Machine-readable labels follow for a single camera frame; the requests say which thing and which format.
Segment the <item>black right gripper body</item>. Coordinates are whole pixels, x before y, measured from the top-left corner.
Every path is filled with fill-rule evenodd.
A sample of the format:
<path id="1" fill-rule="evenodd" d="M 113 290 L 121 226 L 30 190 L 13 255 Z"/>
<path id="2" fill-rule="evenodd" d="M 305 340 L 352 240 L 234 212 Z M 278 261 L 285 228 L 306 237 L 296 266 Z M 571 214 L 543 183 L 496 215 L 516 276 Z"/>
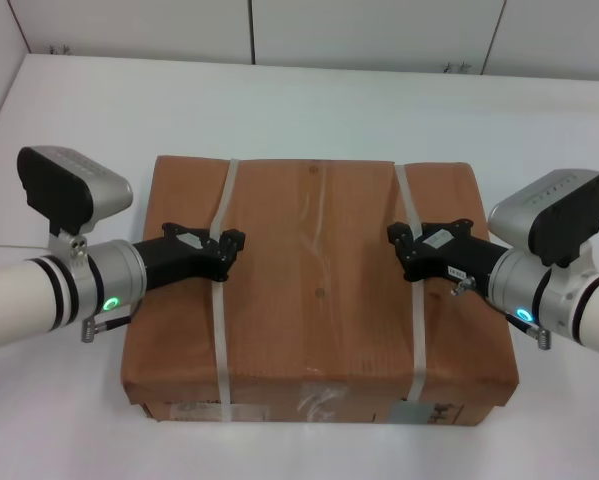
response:
<path id="1" fill-rule="evenodd" d="M 488 295 L 490 277 L 507 249 L 474 237 L 473 221 L 458 219 L 450 223 L 424 223 L 422 233 L 415 237 L 412 270 L 404 279 L 417 282 L 443 278 L 460 284 L 469 282 L 469 290 Z"/>

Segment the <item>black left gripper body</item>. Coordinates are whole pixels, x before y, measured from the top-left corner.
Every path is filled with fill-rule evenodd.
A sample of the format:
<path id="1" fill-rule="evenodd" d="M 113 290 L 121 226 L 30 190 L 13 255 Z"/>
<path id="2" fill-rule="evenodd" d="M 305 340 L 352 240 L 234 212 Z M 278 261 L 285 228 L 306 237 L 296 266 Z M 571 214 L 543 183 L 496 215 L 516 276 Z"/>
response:
<path id="1" fill-rule="evenodd" d="M 213 280 L 214 260 L 220 252 L 221 235 L 214 239 L 208 229 L 193 229 L 166 222 L 158 238 L 133 244 L 141 257 L 146 290 L 154 290 L 188 278 Z"/>

